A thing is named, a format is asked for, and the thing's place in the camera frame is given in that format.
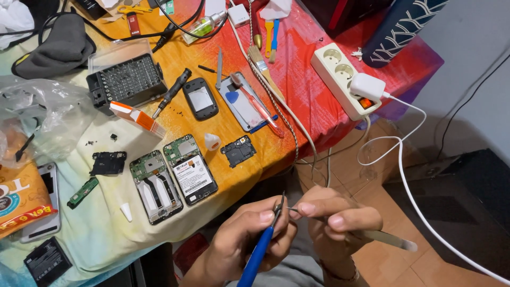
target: precision screwdriver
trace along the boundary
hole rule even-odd
[[[160,112],[170,103],[170,101],[175,97],[175,95],[179,92],[179,90],[184,86],[188,78],[191,76],[191,70],[188,68],[184,69],[182,75],[180,75],[176,80],[173,86],[166,92],[163,96],[163,100],[159,104],[157,110],[152,115],[152,119],[156,119]]]

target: white power strip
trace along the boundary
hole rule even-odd
[[[368,99],[350,92],[352,77],[358,74],[358,71],[335,43],[316,50],[311,63],[351,120],[363,119],[381,106],[380,100],[370,103],[367,102]],[[360,101],[369,107],[364,108]]]

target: blue handle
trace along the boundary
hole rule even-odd
[[[271,49],[275,49],[278,47],[278,40],[276,39],[276,36],[278,35],[278,27],[280,27],[280,20],[275,19],[274,20],[274,27],[273,27],[273,41],[271,42]]]
[[[264,258],[264,254],[266,254],[267,246],[273,237],[274,228],[269,226],[262,236],[260,237],[259,242],[255,246],[250,259],[248,259],[248,263],[244,268],[243,274],[241,275],[241,279],[237,283],[237,287],[251,287],[253,281],[255,280],[255,276],[257,275],[257,271],[259,270],[260,263]]]

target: pliers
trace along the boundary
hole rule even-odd
[[[276,220],[278,220],[278,216],[280,215],[285,199],[285,191],[282,194],[282,201],[279,205],[274,208],[274,220],[271,226],[264,230],[262,236],[260,237],[257,245],[255,246],[253,252],[251,253],[250,259],[248,259],[248,263],[246,263],[246,267],[244,268],[243,274],[241,275],[241,279],[237,283],[237,287],[251,287],[253,281],[255,280],[255,276],[259,271],[260,263],[266,254],[267,247],[269,246],[269,242],[273,237],[274,233],[274,225],[276,224]]]

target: human hand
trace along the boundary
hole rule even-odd
[[[341,193],[318,185],[312,187],[294,206],[299,213],[290,212],[290,217],[329,217],[327,224],[309,220],[308,232],[319,258],[328,266],[344,261],[371,242],[359,238],[349,231],[381,230],[383,219],[373,207],[366,207],[346,198]]]
[[[272,224],[275,216],[273,209],[281,199],[281,196],[274,196],[242,205],[220,226],[209,248],[183,278],[183,286],[197,284],[216,286],[222,285],[227,280],[241,278],[250,256],[247,251],[248,245]],[[296,232],[295,223],[289,222],[288,210],[282,208],[274,226],[273,239],[269,243],[259,272],[271,270],[289,254]],[[200,282],[197,282],[197,276],[201,277]]]

